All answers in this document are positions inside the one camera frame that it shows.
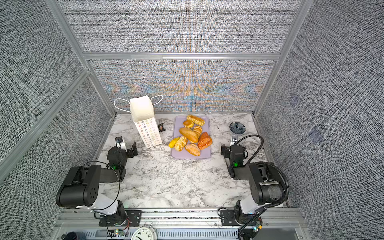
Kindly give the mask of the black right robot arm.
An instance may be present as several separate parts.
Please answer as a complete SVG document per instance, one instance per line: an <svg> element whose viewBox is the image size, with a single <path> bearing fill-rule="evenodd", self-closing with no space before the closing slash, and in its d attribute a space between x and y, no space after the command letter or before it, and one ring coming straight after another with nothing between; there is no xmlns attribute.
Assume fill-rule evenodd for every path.
<svg viewBox="0 0 384 240"><path fill-rule="evenodd" d="M253 137L261 142L249 156L246 147L240 145L240 142ZM281 205L289 196L289 181L283 171L273 163L254 161L263 145L264 138L253 134L237 140L231 146L221 146L221 155L230 177L249 183L250 195L239 200L234 207L235 220L241 225L252 223L267 209Z"/></svg>

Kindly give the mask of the reddish brown croissant pastry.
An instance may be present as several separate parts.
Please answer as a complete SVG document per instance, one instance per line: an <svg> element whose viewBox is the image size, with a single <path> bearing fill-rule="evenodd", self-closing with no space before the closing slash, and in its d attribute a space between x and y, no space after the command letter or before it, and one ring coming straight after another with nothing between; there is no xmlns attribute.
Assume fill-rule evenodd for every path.
<svg viewBox="0 0 384 240"><path fill-rule="evenodd" d="M213 140L207 132L201 134L197 146L200 150L204 150L213 144Z"/></svg>

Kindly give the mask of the sesame oval bread roll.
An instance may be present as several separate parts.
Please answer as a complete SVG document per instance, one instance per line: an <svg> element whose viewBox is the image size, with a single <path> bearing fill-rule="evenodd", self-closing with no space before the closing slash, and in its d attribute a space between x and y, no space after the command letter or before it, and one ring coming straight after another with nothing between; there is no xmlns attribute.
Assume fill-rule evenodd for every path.
<svg viewBox="0 0 384 240"><path fill-rule="evenodd" d="M195 145L195 144L187 144L186 146L185 146L185 150L188 152L188 153L190 153L191 155L193 155L193 156L200 156L201 155L201 150L200 150L200 148L197 146L197 145Z"/></svg>

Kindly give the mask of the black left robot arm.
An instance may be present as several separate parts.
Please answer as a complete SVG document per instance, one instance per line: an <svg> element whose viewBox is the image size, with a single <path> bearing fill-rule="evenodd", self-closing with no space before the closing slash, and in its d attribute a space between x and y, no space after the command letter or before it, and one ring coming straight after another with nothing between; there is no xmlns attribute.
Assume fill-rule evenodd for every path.
<svg viewBox="0 0 384 240"><path fill-rule="evenodd" d="M124 148L123 139L118 137L116 145L107 154L108 163L87 162L86 167L70 168L56 195L56 204L64 208L77 208L94 212L101 227L133 225L130 214L119 200L119 193L111 199L100 193L100 184L117 183L118 192L126 175L129 158L138 155L137 144Z"/></svg>

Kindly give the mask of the white patterned paper bag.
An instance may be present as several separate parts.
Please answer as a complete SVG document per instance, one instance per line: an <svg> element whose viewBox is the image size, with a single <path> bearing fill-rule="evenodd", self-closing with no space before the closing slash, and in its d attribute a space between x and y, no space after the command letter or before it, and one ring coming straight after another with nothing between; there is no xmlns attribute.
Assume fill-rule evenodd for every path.
<svg viewBox="0 0 384 240"><path fill-rule="evenodd" d="M117 98L114 100L114 107L120 111L131 114L132 120L146 146L151 148L162 144L160 130L155 118L154 106L161 103L163 95L157 95L152 98L142 96L130 100ZM118 101L124 101L129 105L129 110L119 108Z"/></svg>

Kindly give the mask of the long golden baguette loaf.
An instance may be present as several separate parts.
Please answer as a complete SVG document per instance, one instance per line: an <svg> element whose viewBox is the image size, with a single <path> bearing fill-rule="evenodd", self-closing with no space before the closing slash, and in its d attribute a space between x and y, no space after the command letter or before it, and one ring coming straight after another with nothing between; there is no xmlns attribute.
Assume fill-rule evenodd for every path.
<svg viewBox="0 0 384 240"><path fill-rule="evenodd" d="M199 141L199 138L197 137L196 133L193 132L193 130L191 130L190 128L180 128L179 132L180 134L182 134L182 136L185 136L193 144Z"/></svg>

